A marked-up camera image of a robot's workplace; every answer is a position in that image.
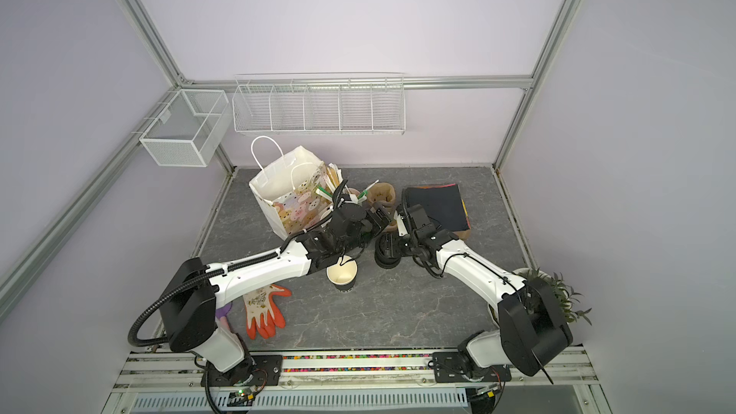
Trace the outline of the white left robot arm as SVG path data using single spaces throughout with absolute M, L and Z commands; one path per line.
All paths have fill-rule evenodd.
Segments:
M 184 262 L 159 298 L 128 331 L 133 347 L 166 344 L 178 353 L 204 358 L 205 378 L 229 385 L 249 383 L 257 363 L 245 343 L 220 325 L 216 311 L 256 289 L 320 272 L 345 261 L 389 226 L 383 205 L 345 202 L 314 226 L 293 234 L 278 248 L 227 263 Z

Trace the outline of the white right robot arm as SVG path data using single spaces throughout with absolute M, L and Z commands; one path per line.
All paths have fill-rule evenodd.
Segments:
M 485 300 L 496 320 L 494 331 L 475 333 L 458 346 L 464 378 L 478 381 L 500 365 L 534 376 L 573 343 L 564 308 L 546 281 L 496 266 L 437 228 L 420 205 L 400 206 L 396 220 L 407 254 L 434 278 L 460 280 Z

